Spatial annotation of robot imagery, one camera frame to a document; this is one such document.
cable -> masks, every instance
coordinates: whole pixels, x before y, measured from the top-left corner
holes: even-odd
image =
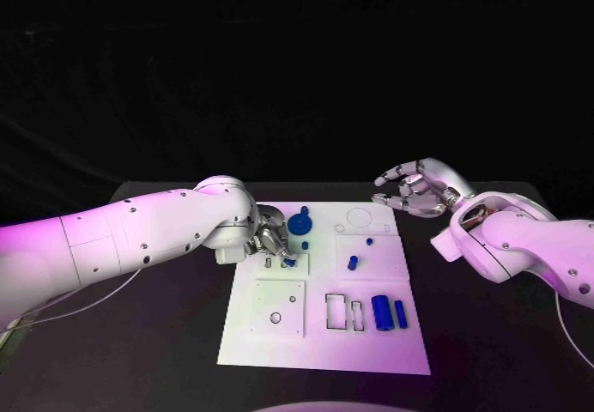
[[[565,336],[570,341],[570,344],[572,345],[572,348],[575,349],[575,352],[580,354],[581,358],[588,362],[588,365],[594,368],[594,364],[590,362],[590,359],[585,357],[585,354],[580,351],[578,345],[575,345],[572,341],[572,337],[570,336],[570,332],[567,331],[564,317],[561,316],[559,294],[557,292],[555,292],[555,303],[557,303],[557,315],[559,315],[561,327],[564,328],[564,332],[565,332]]]
[[[130,283],[130,281],[136,278],[136,275],[138,274],[138,272],[141,271],[141,269],[138,269],[136,271],[136,273],[130,276],[130,278],[127,279],[127,281],[121,284],[121,286],[107,295],[104,296],[100,300],[97,300],[97,302],[91,303],[88,306],[85,306],[81,309],[76,309],[75,311],[65,313],[63,315],[55,316],[53,318],[48,318],[48,319],[42,319],[42,320],[36,320],[35,322],[29,322],[27,324],[20,324],[19,326],[14,326],[13,328],[7,328],[0,330],[0,333],[9,332],[10,330],[16,330],[20,328],[25,328],[26,326],[32,326],[33,324],[40,324],[42,322],[48,322],[49,320],[56,320],[61,318],[65,318],[66,316],[75,315],[76,313],[85,311],[87,309],[91,309],[95,305],[98,305],[107,298],[110,298],[120,290],[121,288]]]
[[[36,307],[33,309],[30,309],[22,316],[20,318],[25,318],[26,316],[29,316],[32,313],[40,312],[43,309],[48,309],[50,306],[53,306],[58,302],[61,302],[62,300],[68,299],[76,292],[81,292],[81,290],[84,290],[84,288],[78,288],[75,289],[72,292],[68,292],[66,294],[63,294],[58,299],[53,299],[49,303],[46,303],[46,305],[43,305],[42,307]]]

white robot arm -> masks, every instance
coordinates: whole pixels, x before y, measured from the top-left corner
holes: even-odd
[[[284,216],[244,184],[212,177],[195,190],[133,197],[97,209],[0,228],[0,329],[52,297],[153,266],[199,245],[219,264],[267,251],[290,263]]]
[[[448,262],[463,257],[497,283],[528,271],[564,298],[594,309],[594,221],[558,221],[515,193],[476,193],[433,158],[389,169],[375,185],[398,178],[401,196],[381,193],[372,201],[421,217],[453,212],[450,226],[431,239]]]

blue screw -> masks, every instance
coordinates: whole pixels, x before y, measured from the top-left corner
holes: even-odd
[[[350,256],[350,260],[349,260],[349,270],[355,270],[356,269],[356,262],[359,261],[356,256]]]

table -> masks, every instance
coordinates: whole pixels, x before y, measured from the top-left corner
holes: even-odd
[[[526,183],[474,185],[542,203]],[[111,201],[176,187],[195,183],[128,182]],[[257,201],[360,202],[376,191],[368,183],[247,187]],[[3,410],[247,412],[319,400],[420,411],[591,409],[594,371],[565,340],[552,290],[531,274],[497,285],[463,260],[448,264],[430,244],[447,221],[397,213],[433,376],[218,366],[235,267],[199,248],[144,270],[89,311],[32,327],[0,376]],[[92,285],[42,317],[87,305],[125,279]],[[594,358],[594,312],[567,301],[562,310]]]

dark backdrop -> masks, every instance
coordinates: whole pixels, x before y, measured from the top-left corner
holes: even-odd
[[[4,2],[1,223],[127,180],[371,181],[433,156],[594,215],[590,23],[536,1]]]

